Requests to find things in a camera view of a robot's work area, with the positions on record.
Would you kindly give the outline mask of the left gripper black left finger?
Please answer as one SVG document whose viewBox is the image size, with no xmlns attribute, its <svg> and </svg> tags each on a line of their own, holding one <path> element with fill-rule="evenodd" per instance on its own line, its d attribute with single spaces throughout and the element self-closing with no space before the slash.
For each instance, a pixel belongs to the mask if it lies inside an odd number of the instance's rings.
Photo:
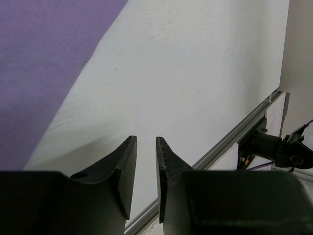
<svg viewBox="0 0 313 235">
<path fill-rule="evenodd" d="M 136 136 L 68 177 L 58 171 L 0 173 L 3 235 L 121 235 L 130 218 Z"/>
</svg>

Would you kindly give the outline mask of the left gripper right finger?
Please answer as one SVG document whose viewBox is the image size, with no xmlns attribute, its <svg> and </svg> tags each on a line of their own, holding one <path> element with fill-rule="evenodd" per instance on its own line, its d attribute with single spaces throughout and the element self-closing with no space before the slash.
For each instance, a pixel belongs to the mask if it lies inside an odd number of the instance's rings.
<svg viewBox="0 0 313 235">
<path fill-rule="evenodd" d="M 156 139 L 159 222 L 166 235 L 310 235 L 300 181 L 272 171 L 196 170 Z"/>
</svg>

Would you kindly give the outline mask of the lavender cloth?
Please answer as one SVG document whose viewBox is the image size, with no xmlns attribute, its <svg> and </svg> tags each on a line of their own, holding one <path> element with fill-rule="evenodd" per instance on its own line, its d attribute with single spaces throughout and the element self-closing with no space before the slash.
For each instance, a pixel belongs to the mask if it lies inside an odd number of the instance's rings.
<svg viewBox="0 0 313 235">
<path fill-rule="evenodd" d="M 124 0 L 0 3 L 0 167 L 23 169 Z"/>
</svg>

